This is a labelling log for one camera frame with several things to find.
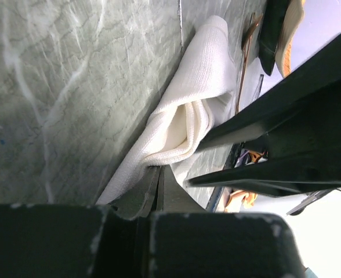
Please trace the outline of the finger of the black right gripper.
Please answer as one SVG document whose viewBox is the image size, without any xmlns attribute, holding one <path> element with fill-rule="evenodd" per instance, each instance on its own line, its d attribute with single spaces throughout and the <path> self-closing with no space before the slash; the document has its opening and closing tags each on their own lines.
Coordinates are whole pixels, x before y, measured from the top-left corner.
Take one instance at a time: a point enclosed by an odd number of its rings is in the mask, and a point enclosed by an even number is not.
<svg viewBox="0 0 341 278">
<path fill-rule="evenodd" d="M 341 82 L 341 33 L 236 116 L 212 129 L 198 151 L 256 139 L 286 121 L 323 89 Z"/>
<path fill-rule="evenodd" d="M 189 179 L 191 186 L 225 186 L 284 197 L 341 187 L 341 127 L 216 128 L 202 142 L 215 147 L 227 142 L 262 138 L 265 162 L 221 170 Z"/>
</svg>

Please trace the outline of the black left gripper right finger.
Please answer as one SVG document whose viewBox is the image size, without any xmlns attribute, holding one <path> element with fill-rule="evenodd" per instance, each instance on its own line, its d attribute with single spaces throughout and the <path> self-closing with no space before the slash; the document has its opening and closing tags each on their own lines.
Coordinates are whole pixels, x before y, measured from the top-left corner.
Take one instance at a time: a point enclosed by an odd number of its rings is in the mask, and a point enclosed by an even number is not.
<svg viewBox="0 0 341 278">
<path fill-rule="evenodd" d="M 209 213 L 163 167 L 151 216 L 152 277 L 304 277 L 295 239 L 275 214 Z"/>
</svg>

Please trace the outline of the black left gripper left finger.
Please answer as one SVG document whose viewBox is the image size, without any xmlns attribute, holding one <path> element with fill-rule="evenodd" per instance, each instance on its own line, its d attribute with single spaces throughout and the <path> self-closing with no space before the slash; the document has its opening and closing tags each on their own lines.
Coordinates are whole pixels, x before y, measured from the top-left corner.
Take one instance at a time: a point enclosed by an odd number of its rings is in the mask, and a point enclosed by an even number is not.
<svg viewBox="0 0 341 278">
<path fill-rule="evenodd" d="M 0 277 L 145 277 L 158 180 L 102 206 L 0 204 Z"/>
</svg>

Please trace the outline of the white cloth napkin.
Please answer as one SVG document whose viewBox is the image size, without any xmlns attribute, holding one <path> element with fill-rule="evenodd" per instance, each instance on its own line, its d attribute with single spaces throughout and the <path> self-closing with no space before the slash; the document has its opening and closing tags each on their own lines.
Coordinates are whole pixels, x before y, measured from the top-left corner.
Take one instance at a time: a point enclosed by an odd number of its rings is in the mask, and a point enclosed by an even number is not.
<svg viewBox="0 0 341 278">
<path fill-rule="evenodd" d="M 236 88 L 236 66 L 228 47 L 228 25 L 209 17 L 197 29 L 145 129 L 97 200 L 108 204 L 134 187 L 148 166 L 191 157 L 215 124 L 219 97 Z"/>
</svg>

